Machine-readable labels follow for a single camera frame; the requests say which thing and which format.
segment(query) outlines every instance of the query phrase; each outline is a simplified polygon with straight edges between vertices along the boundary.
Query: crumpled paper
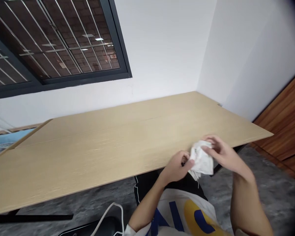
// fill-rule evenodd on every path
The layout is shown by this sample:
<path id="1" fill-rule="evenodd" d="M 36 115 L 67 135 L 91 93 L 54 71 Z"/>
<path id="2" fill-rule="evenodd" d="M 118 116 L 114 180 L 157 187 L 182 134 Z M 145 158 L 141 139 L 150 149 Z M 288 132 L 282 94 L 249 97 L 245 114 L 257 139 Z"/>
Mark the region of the crumpled paper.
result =
<path id="1" fill-rule="evenodd" d="M 200 140 L 196 142 L 190 152 L 190 160 L 194 160 L 193 167 L 188 171 L 194 180 L 198 180 L 202 174 L 213 174 L 213 158 L 204 152 L 201 146 L 212 148 L 212 144 L 207 141 Z"/>

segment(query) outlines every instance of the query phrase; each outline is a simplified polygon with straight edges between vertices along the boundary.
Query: window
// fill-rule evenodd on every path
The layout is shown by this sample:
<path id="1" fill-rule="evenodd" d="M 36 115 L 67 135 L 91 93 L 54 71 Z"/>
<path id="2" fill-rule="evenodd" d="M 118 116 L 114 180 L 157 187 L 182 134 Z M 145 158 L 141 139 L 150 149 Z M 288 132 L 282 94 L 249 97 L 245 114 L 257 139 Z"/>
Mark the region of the window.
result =
<path id="1" fill-rule="evenodd" d="M 113 0 L 0 0 L 0 98 L 130 77 Z"/>

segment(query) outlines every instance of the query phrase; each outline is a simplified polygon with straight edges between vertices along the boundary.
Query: black pants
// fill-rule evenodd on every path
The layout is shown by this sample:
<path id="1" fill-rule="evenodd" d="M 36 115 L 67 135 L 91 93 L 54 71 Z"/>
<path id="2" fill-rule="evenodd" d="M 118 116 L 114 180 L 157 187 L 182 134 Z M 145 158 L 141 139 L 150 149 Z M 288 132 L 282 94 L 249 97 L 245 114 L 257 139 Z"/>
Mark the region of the black pants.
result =
<path id="1" fill-rule="evenodd" d="M 157 178 L 158 178 L 158 173 L 156 170 L 148 172 L 148 173 L 136 175 L 134 177 L 136 182 L 136 185 L 134 186 L 134 196 L 135 196 L 137 205 L 139 205 L 139 203 L 142 201 L 142 199 L 145 197 L 148 191 L 150 191 L 150 189 L 153 187 Z M 199 185 L 197 181 L 193 179 L 193 177 L 189 173 L 187 173 L 187 175 L 183 179 L 177 182 L 169 183 L 165 187 L 165 189 L 167 188 L 183 190 L 189 193 L 196 194 L 199 197 L 202 197 L 203 199 L 207 200 L 201 186 Z"/>

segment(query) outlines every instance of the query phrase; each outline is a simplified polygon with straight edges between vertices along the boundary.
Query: white t-shirt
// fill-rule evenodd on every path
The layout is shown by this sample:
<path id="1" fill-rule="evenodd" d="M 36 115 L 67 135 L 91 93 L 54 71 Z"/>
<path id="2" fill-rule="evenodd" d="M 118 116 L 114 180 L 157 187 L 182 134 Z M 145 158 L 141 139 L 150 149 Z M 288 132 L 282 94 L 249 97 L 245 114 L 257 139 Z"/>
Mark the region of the white t-shirt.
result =
<path id="1" fill-rule="evenodd" d="M 129 225 L 125 236 L 222 236 L 230 235 L 217 223 L 214 206 L 198 195 L 165 189 L 150 224 L 135 232 Z M 236 236 L 247 236 L 241 230 Z"/>

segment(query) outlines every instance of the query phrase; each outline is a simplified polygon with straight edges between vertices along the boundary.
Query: graphic print on shirt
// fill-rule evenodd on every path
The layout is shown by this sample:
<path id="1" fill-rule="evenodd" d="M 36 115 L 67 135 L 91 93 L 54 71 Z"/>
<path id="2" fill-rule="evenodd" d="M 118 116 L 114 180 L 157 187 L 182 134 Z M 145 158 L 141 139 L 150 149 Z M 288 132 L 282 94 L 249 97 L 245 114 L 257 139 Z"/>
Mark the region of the graphic print on shirt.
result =
<path id="1" fill-rule="evenodd" d="M 229 235 L 190 199 L 185 202 L 184 215 L 192 235 Z"/>
<path id="2" fill-rule="evenodd" d="M 155 211 L 153 221 L 151 223 L 151 236 L 158 234 L 159 226 L 174 227 L 178 231 L 185 232 L 184 225 L 179 215 L 179 211 L 175 201 L 169 202 L 171 216 L 174 225 L 169 225 L 158 209 Z M 184 215 L 190 233 L 194 236 L 210 235 L 223 236 L 229 235 L 222 230 L 210 217 L 208 217 L 192 200 L 187 200 L 184 204 Z"/>

